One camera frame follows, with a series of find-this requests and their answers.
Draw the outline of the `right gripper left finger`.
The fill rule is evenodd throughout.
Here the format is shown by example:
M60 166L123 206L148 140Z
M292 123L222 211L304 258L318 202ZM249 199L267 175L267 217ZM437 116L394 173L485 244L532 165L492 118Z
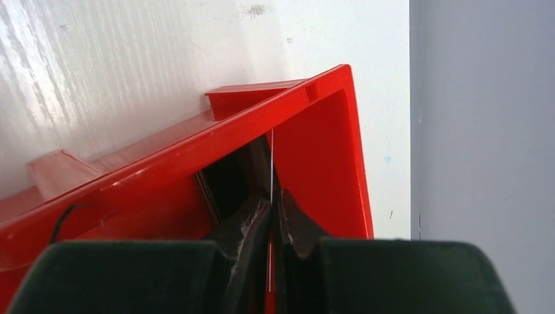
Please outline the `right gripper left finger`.
M263 313L270 202L250 196L196 241L65 241L9 313Z

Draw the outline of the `red bin with black card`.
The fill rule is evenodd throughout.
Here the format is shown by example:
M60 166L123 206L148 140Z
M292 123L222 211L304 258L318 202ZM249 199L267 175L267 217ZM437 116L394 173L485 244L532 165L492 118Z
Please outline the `red bin with black card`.
M28 163L32 187L1 199L1 312L50 242L198 239L215 226L200 172L248 142L273 145L277 179L339 237L374 235L351 67L222 86L210 108L92 162L59 150Z

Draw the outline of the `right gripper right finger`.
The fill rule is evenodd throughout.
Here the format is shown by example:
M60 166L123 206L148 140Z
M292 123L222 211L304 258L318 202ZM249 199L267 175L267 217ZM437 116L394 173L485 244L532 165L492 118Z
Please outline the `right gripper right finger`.
M453 241L333 237L274 194L277 313L514 313L489 258Z

